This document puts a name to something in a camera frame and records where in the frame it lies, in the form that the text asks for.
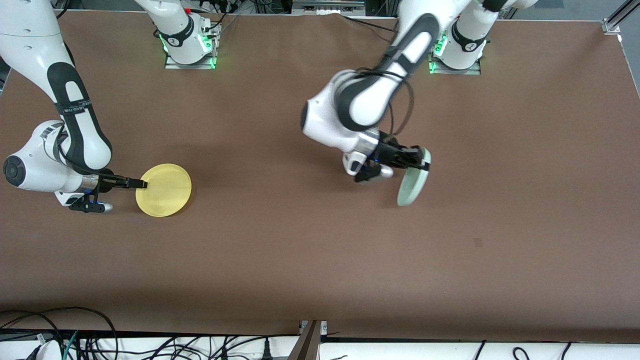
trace white surface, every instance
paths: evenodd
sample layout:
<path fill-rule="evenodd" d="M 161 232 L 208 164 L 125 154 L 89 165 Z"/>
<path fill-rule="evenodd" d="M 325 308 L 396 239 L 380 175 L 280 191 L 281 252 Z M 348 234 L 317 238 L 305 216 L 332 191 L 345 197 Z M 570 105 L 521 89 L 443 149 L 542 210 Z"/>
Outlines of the white surface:
<path fill-rule="evenodd" d="M 242 337 L 232 342 L 248 339 Z M 132 338 L 120 340 L 120 348 L 126 351 L 142 352 L 154 350 L 168 338 Z M 180 338 L 178 344 L 186 344 L 193 338 Z M 287 356 L 293 349 L 298 338 L 288 336 L 283 338 L 271 338 L 271 355 L 273 357 Z M 213 338 L 213 349 L 222 344 L 224 337 Z M 5 341 L 0 343 L 0 360 L 18 360 L 27 357 L 38 346 L 37 341 Z M 111 340 L 101 340 L 100 348 L 113 349 Z M 209 339 L 202 338 L 194 342 L 193 347 L 209 353 Z M 344 355 L 346 360 L 473 360 L 480 343 L 325 343 L 320 345 L 320 360 L 332 360 Z M 565 343 L 487 343 L 480 355 L 480 360 L 513 360 L 511 352 L 514 347 L 525 349 L 531 360 L 559 360 Z M 264 340 L 257 340 L 246 345 L 241 345 L 229 352 L 229 355 L 242 354 L 251 360 L 259 360 L 262 357 Z M 120 354 L 120 360 L 139 360 L 150 356 Z M 108 359 L 113 359 L 112 354 L 106 354 Z M 640 344 L 611 345 L 611 344 L 572 344 L 566 354 L 565 360 L 638 360 L 640 359 Z M 41 349 L 38 360 L 60 360 L 60 350 L 51 342 Z"/>

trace brown tabletop surface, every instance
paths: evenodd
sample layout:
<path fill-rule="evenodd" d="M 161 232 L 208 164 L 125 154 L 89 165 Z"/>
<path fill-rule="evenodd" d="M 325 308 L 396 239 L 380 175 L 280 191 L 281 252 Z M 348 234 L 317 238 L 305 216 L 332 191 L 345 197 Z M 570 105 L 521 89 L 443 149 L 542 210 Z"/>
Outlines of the brown tabletop surface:
<path fill-rule="evenodd" d="M 85 215 L 0 181 L 1 308 L 89 306 L 129 331 L 291 333 L 317 318 L 340 336 L 640 339 L 640 99 L 599 23 L 499 22 L 482 76 L 424 64 L 399 139 L 433 167 L 407 208 L 402 172 L 357 185 L 339 150 L 300 131 L 305 101 L 338 70 L 375 65 L 388 33 L 338 15 L 242 16 L 216 70 L 164 70 L 144 13 L 60 23 L 109 168 L 176 163 L 194 192 L 169 218 L 128 190 Z M 14 72 L 0 118 L 8 156 L 56 112 Z"/>

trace teal cable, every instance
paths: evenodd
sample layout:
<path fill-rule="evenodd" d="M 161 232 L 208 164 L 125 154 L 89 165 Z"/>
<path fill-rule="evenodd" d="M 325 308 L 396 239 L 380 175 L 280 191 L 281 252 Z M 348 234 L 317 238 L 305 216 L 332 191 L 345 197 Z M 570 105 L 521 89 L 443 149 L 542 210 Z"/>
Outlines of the teal cable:
<path fill-rule="evenodd" d="M 67 360 L 67 356 L 69 355 L 69 349 L 71 348 L 71 343 L 73 343 L 74 340 L 76 339 L 76 335 L 78 335 L 78 330 L 76 330 L 76 332 L 74 332 L 74 334 L 71 335 L 71 339 L 69 339 L 69 343 L 65 348 L 65 352 L 62 354 L 62 360 Z"/>

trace yellow disc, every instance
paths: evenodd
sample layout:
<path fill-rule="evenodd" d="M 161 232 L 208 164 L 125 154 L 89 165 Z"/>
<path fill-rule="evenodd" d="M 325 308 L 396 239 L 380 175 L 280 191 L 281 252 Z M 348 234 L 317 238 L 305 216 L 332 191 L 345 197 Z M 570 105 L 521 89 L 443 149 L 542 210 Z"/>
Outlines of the yellow disc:
<path fill-rule="evenodd" d="M 175 214 L 191 196 L 191 178 L 186 170 L 174 164 L 161 164 L 141 177 L 146 189 L 136 189 L 138 207 L 153 217 Z"/>

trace gray floor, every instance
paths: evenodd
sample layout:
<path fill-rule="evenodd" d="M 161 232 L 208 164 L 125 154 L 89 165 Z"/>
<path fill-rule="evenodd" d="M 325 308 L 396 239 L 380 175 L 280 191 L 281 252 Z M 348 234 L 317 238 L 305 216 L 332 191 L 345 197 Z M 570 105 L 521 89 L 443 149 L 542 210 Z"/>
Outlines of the gray floor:
<path fill-rule="evenodd" d="M 624 0 L 538 0 L 531 8 L 519 10 L 514 19 L 524 20 L 602 20 Z M 622 45 L 631 73 L 640 85 L 640 10 L 620 26 Z"/>

